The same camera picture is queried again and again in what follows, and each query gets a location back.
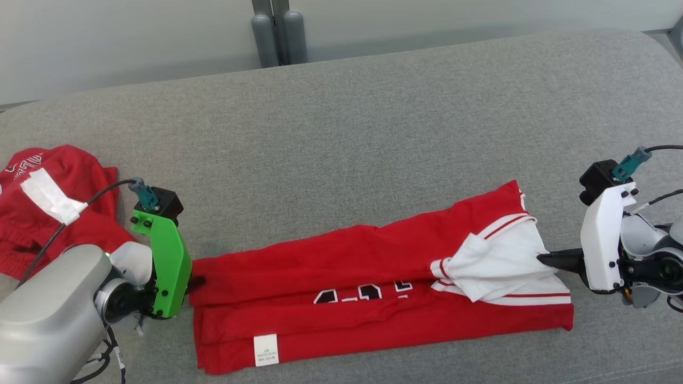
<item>red basketball jersey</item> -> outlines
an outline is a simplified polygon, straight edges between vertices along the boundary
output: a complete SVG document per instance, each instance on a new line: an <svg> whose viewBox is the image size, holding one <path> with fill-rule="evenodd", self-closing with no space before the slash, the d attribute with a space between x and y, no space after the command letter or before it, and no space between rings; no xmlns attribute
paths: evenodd
<svg viewBox="0 0 683 384"><path fill-rule="evenodd" d="M195 260L199 366L256 364L572 326L573 307L516 182L378 228L356 225Z"/></svg>
<svg viewBox="0 0 683 384"><path fill-rule="evenodd" d="M429 280L364 284L223 307L195 308L200 368L225 374L256 365L254 337L277 335L279 362L502 333L571 330L569 292L555 276L492 302L433 289Z"/></svg>

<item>red jersey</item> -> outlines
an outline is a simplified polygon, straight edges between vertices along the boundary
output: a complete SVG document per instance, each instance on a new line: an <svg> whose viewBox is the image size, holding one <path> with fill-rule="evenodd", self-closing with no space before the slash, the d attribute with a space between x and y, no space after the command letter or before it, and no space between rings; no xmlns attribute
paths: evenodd
<svg viewBox="0 0 683 384"><path fill-rule="evenodd" d="M569 291L555 276L493 302L472 303L463 294L437 291L432 285L428 280L366 284L270 301L196 307L198 366L210 374L254 367L254 336L268 334L277 334L279 362L284 363L572 328L574 308Z"/></svg>
<svg viewBox="0 0 683 384"><path fill-rule="evenodd" d="M264 249L195 260L199 365L257 364L572 326L573 307L516 182L377 228L356 225Z"/></svg>
<svg viewBox="0 0 683 384"><path fill-rule="evenodd" d="M116 181L91 154L72 146L30 148L0 170L0 273L20 279L60 222L43 212L21 188L29 173L45 168L67 197L86 202ZM48 248L34 273L73 245L95 244L113 252L134 238L116 221L118 190L105 193L68 225Z"/></svg>

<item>white sleeve trim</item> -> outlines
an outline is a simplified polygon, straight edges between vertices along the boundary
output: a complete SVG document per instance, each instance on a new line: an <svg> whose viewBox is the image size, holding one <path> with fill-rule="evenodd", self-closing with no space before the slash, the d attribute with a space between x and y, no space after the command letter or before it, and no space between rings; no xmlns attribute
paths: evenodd
<svg viewBox="0 0 683 384"><path fill-rule="evenodd" d="M503 233L504 231L527 220L533 220L534 223L536 222L536 218L526 212L503 216L500 219L489 224L486 228L484 228L484 230L482 230L477 235L479 237L485 238L486 240L493 239L501 233Z"/></svg>
<svg viewBox="0 0 683 384"><path fill-rule="evenodd" d="M432 275L434 275L435 278L437 278L437 279L447 279L448 278L448 276L444 275L443 272L441 271L442 263L448 263L448 260L451 260L451 258L434 260L431 263L430 269L432 270Z"/></svg>
<svg viewBox="0 0 683 384"><path fill-rule="evenodd" d="M448 292L467 296L453 282L440 279L432 284L432 289L439 292ZM528 284L516 289L503 297L495 299L482 299L483 302L495 305L526 306L526 305L553 305L571 304L569 290L555 275L532 280Z"/></svg>

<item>white clothing label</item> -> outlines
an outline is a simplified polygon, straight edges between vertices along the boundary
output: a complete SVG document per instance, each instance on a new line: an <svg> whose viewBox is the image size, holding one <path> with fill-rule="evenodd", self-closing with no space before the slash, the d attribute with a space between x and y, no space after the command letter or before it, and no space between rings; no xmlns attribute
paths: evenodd
<svg viewBox="0 0 683 384"><path fill-rule="evenodd" d="M254 337L254 359L257 367L270 366L280 362L280 357L277 354L277 334Z"/></svg>

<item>gray fabric surface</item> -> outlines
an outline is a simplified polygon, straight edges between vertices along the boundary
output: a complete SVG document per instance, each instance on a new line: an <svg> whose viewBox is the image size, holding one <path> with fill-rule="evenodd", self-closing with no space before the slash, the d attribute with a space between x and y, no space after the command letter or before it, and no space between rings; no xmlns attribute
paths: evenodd
<svg viewBox="0 0 683 384"><path fill-rule="evenodd" d="M0 115L0 163L71 143L121 177L178 192L194 258L356 223L382 225L513 178L549 249L579 246L578 178L638 145L682 143L683 71L651 38L600 30L115 87ZM683 154L637 174L639 201L680 188ZM121 220L135 197L123 193ZM680 215L681 200L647 213ZM327 357L206 376L191 308L122 336L129 383L676 383L683 331L665 303L624 307L562 275L562 330ZM4 294L9 279L1 280ZM98 382L117 383L109 369Z"/></svg>

